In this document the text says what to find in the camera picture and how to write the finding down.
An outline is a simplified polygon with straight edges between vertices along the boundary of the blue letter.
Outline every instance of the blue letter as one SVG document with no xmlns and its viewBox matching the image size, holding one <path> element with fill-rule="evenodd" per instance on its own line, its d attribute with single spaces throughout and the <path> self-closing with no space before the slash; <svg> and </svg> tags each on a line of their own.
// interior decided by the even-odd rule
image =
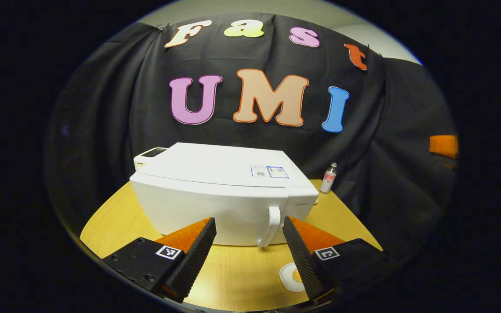
<svg viewBox="0 0 501 313">
<path fill-rule="evenodd" d="M 330 133 L 341 133 L 344 130 L 341 119 L 344 116 L 345 101 L 349 99 L 349 93 L 338 87 L 330 87 L 328 92 L 332 95 L 332 101 L 328 119 L 322 123 L 322 129 Z"/>
</svg>

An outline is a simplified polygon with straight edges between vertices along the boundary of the black cloth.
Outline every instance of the black cloth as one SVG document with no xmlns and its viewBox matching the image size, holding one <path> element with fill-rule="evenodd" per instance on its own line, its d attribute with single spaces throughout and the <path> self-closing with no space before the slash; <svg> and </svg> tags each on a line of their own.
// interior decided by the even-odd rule
<svg viewBox="0 0 501 313">
<path fill-rule="evenodd" d="M 235 20 L 260 20 L 263 36 L 227 37 Z M 212 20 L 187 42 L 165 43 L 177 27 Z M 290 41 L 290 28 L 318 34 L 320 47 Z M 344 44 L 365 54 L 357 68 Z M 259 69 L 275 89 L 287 75 L 309 81 L 300 127 L 274 119 L 238 123 L 240 69 Z M 198 111 L 203 75 L 221 75 L 212 118 L 179 123 L 171 113 L 169 82 L 191 77 L 187 109 Z M 349 92 L 340 133 L 321 125 L 330 109 L 328 87 Z M 338 163 L 332 190 L 360 217 L 381 246 L 410 253 L 442 216 L 451 194 L 455 160 L 429 153 L 429 136 L 455 134 L 445 100 L 427 71 L 415 63 L 384 59 L 327 28 L 266 13 L 231 13 L 171 25 L 125 28 L 95 51 L 60 95 L 46 139 L 45 176 L 62 219 L 79 235 L 90 216 L 134 171 L 133 157 L 176 142 L 283 150 L 311 179 Z"/>
</svg>

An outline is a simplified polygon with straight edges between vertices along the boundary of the bottle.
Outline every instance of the bottle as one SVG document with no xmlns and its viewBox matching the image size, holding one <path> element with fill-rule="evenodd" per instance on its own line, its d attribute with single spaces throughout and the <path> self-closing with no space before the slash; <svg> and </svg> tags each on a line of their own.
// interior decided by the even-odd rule
<svg viewBox="0 0 501 313">
<path fill-rule="evenodd" d="M 322 186 L 320 186 L 320 191 L 324 193 L 330 192 L 332 183 L 334 183 L 334 179 L 336 178 L 336 166 L 337 163 L 333 162 L 332 167 L 326 170 L 326 174 L 324 174 L 324 179 L 322 180 Z"/>
</svg>

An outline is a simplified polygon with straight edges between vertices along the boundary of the microwave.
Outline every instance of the microwave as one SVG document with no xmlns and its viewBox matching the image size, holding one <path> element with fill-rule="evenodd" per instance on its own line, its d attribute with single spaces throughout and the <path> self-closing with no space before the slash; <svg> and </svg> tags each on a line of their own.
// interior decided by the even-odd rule
<svg viewBox="0 0 501 313">
<path fill-rule="evenodd" d="M 177 143 L 130 177 L 154 228 L 167 235 L 214 217 L 214 244 L 285 243 L 285 216 L 305 220 L 318 190 L 283 151 Z"/>
</svg>

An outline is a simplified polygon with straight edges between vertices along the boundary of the wooden table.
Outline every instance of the wooden table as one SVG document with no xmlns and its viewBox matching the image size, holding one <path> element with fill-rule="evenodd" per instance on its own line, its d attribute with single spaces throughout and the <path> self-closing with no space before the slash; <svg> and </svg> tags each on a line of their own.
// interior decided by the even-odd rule
<svg viewBox="0 0 501 313">
<path fill-rule="evenodd" d="M 311 180 L 318 189 L 321 180 Z M 320 193 L 305 220 L 342 240 L 362 238 L 382 250 L 356 216 L 333 193 Z M 86 223 L 80 239 L 100 258 L 138 237 L 160 238 L 144 214 L 131 182 L 121 187 Z M 308 301 L 288 291 L 280 269 L 293 262 L 287 244 L 267 248 L 213 245 L 185 303 L 227 311 L 259 311 Z"/>
</svg>

